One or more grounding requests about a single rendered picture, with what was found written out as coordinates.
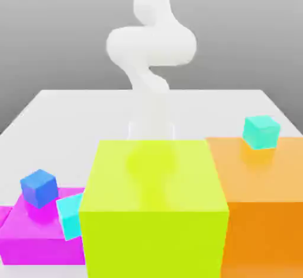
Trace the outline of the small turquoise cube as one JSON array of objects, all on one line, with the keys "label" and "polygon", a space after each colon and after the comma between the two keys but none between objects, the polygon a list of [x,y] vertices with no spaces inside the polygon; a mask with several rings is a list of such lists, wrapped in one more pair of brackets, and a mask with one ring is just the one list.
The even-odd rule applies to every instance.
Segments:
[{"label": "small turquoise cube", "polygon": [[268,115],[244,119],[242,138],[254,150],[276,148],[281,126]]}]

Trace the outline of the small cyan cube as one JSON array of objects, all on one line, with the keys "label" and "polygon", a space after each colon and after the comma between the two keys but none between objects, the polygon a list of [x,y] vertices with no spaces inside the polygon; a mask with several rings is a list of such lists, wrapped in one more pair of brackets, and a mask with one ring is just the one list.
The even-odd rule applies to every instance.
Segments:
[{"label": "small cyan cube", "polygon": [[82,235],[79,209],[83,193],[65,197],[56,201],[59,221],[66,241]]}]

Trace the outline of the small blue cube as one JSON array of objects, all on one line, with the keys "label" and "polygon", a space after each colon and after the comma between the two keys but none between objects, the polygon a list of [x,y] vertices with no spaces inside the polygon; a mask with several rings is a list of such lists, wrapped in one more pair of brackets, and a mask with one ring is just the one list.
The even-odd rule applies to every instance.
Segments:
[{"label": "small blue cube", "polygon": [[54,175],[37,170],[20,180],[24,200],[41,209],[59,196],[57,181]]}]

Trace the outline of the large yellow-green box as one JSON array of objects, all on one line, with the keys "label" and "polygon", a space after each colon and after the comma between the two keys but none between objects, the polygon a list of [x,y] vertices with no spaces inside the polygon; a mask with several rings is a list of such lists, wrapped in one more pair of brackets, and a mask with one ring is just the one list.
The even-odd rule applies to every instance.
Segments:
[{"label": "large yellow-green box", "polygon": [[80,210],[88,278],[220,278],[229,209],[205,140],[102,140]]}]

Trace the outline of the large orange box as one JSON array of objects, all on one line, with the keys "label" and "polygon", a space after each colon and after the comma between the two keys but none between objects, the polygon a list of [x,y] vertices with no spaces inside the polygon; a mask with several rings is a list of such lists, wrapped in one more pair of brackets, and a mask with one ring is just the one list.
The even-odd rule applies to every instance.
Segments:
[{"label": "large orange box", "polygon": [[230,218],[221,278],[303,278],[303,138],[209,138]]}]

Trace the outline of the large magenta box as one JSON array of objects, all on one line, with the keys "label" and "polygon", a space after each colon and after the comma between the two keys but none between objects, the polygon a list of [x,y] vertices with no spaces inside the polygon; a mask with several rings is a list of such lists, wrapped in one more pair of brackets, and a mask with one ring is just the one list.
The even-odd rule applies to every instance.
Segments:
[{"label": "large magenta box", "polygon": [[[59,188],[59,199],[83,188]],[[0,227],[0,256],[5,265],[84,265],[81,236],[66,241],[56,201],[38,209],[20,195]]]}]

